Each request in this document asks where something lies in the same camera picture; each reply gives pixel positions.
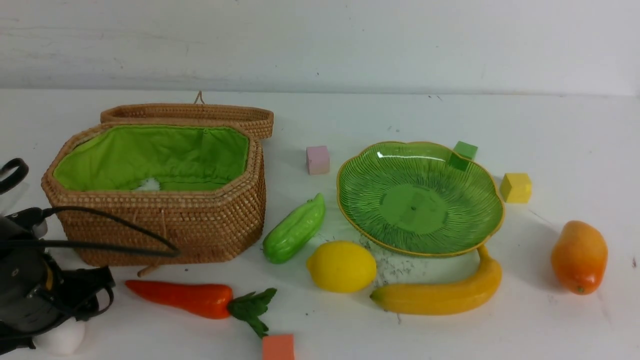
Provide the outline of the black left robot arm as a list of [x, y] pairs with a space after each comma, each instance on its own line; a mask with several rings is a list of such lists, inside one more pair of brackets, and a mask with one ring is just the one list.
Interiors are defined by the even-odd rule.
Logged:
[[115, 281], [105, 266], [61, 269], [47, 253], [45, 212], [38, 207], [1, 217], [0, 353], [35, 349], [35, 338], [67, 321], [86, 322], [102, 315], [98, 294], [114, 303]]

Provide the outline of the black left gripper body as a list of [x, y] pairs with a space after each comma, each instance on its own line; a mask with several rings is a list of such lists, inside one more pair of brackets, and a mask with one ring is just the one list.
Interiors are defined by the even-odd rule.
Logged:
[[61, 269], [46, 251], [6, 250], [0, 262], [1, 353], [35, 349], [34, 337], [65, 321], [103, 314], [98, 293], [114, 302], [115, 281], [107, 266]]

